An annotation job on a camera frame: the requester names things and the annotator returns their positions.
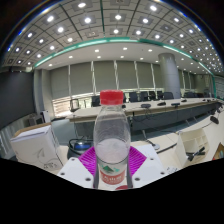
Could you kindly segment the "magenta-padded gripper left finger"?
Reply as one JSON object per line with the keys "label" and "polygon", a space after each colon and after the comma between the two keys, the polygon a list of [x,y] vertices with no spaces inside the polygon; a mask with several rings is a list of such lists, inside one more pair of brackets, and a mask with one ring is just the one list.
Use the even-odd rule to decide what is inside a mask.
{"label": "magenta-padded gripper left finger", "polygon": [[58,176],[78,186],[97,189],[98,171],[94,148],[89,148],[78,158],[71,157],[59,171]]}

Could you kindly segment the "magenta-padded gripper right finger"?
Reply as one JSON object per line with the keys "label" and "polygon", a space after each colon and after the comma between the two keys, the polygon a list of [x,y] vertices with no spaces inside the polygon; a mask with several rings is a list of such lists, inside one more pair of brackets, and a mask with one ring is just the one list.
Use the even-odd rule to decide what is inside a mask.
{"label": "magenta-padded gripper right finger", "polygon": [[167,175],[151,145],[130,147],[127,184],[129,189],[141,188]]}

